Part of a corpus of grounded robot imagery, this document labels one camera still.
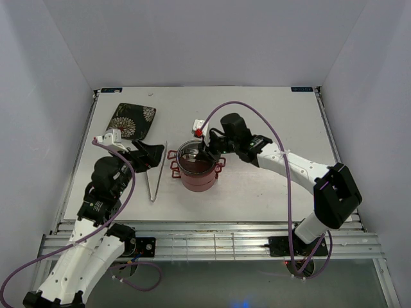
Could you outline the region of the grey lid with handle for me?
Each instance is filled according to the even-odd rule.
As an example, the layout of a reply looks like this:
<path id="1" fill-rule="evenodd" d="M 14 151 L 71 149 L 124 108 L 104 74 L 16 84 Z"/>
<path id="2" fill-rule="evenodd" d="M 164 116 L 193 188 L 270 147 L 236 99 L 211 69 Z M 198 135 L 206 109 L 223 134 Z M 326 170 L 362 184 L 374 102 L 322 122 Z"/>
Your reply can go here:
<path id="1" fill-rule="evenodd" d="M 188 173 L 205 173 L 210 171 L 217 162 L 223 162 L 223 157 L 216 162 L 197 160 L 197 146 L 200 141 L 192 140 L 182 144 L 178 150 L 169 150 L 166 158 L 168 160 L 176 160 L 179 167 Z"/>

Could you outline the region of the pink steel-lined bowl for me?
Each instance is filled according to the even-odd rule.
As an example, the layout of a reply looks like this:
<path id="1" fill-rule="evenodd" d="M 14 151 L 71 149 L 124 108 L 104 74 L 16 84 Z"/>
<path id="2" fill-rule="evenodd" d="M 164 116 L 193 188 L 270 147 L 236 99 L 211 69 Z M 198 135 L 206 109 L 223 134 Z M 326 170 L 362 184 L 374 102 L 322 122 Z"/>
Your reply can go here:
<path id="1" fill-rule="evenodd" d="M 200 178 L 175 175 L 172 176 L 174 179 L 180 179 L 183 186 L 193 192 L 199 193 L 210 189 L 217 181 L 216 175 L 205 176 Z"/>
<path id="2" fill-rule="evenodd" d="M 205 185 L 211 182 L 211 185 L 218 179 L 218 175 L 222 172 L 225 167 L 225 159 L 223 162 L 217 162 L 210 171 L 205 173 L 195 173 L 191 174 L 187 171 L 183 171 L 181 167 L 178 166 L 176 160 L 172 160 L 170 163 L 170 169 L 172 170 L 172 178 L 180 178 L 183 184 L 188 185 Z"/>

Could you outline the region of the stainless steel tongs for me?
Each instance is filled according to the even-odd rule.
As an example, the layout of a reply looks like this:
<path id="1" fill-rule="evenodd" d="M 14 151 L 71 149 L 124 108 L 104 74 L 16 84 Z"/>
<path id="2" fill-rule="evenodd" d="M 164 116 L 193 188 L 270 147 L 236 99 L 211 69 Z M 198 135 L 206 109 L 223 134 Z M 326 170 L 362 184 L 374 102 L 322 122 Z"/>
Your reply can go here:
<path id="1" fill-rule="evenodd" d="M 168 152 L 168 141 L 165 141 L 165 143 L 162 146 L 163 146 L 163 150 L 161 152 L 161 159 L 160 159 L 159 165 L 155 168 L 148 170 L 145 173 L 146 185 L 148 189 L 148 196 L 149 196 L 149 200 L 152 203 L 155 203 L 157 199 L 157 195 L 159 193 L 159 187 L 160 187 L 161 177 L 162 177 L 162 173 L 164 169 L 164 163 L 166 161 L 166 156 Z"/>

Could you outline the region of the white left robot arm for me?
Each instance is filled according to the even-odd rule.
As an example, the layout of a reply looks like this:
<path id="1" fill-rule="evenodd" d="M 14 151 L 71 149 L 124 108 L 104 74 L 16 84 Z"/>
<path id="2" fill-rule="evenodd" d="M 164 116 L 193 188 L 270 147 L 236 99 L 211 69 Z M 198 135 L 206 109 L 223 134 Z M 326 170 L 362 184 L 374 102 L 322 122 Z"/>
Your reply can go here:
<path id="1" fill-rule="evenodd" d="M 66 247 L 56 251 L 57 263 L 36 291 L 26 294 L 25 307 L 85 307 L 97 282 L 119 257 L 135 257 L 140 240 L 136 231 L 114 218 L 125 208 L 120 200 L 136 186 L 136 174 L 163 163 L 164 145 L 133 141 L 131 150 L 101 137 L 92 142 L 109 151 L 94 164 Z"/>

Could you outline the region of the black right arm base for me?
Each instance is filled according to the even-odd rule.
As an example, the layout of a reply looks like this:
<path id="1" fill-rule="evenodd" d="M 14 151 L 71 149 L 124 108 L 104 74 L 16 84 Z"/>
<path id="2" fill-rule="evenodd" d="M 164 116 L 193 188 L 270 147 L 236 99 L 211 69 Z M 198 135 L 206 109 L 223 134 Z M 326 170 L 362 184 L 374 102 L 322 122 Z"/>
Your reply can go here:
<path id="1" fill-rule="evenodd" d="M 288 236 L 274 236 L 268 238 L 268 243 L 264 244 L 269 249 L 271 257 L 289 257 L 290 246 Z M 305 244 L 298 237 L 293 238 L 293 253 L 298 257 L 308 257 L 315 250 L 314 256 L 325 257 L 328 255 L 328 247 L 325 239 L 320 241 L 316 238 L 312 243 Z"/>

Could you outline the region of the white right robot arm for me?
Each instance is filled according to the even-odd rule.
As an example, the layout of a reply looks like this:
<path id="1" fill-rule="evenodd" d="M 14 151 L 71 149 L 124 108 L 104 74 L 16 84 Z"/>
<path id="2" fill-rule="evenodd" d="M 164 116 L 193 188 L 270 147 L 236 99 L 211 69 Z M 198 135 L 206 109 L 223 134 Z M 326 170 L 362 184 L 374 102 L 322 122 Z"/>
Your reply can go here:
<path id="1" fill-rule="evenodd" d="M 297 226 L 280 250 L 305 255 L 321 244 L 320 237 L 339 229 L 362 202 L 362 196 L 349 168 L 338 162 L 334 166 L 319 164 L 294 153 L 281 150 L 278 142 L 254 135 L 237 113 L 221 118 L 222 131 L 209 128 L 204 120 L 195 120 L 192 132 L 201 142 L 201 154 L 218 159 L 235 153 L 244 162 L 283 175 L 313 195 L 313 212 Z"/>

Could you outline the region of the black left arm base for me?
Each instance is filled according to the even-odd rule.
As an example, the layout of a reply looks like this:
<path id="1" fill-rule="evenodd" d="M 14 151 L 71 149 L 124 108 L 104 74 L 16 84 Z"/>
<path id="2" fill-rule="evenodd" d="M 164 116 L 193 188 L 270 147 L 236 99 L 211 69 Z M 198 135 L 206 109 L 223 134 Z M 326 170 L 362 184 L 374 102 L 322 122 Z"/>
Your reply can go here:
<path id="1" fill-rule="evenodd" d="M 135 237 L 127 240 L 125 251 L 121 257 L 126 258 L 153 258 L 155 257 L 156 238 L 155 237 Z"/>

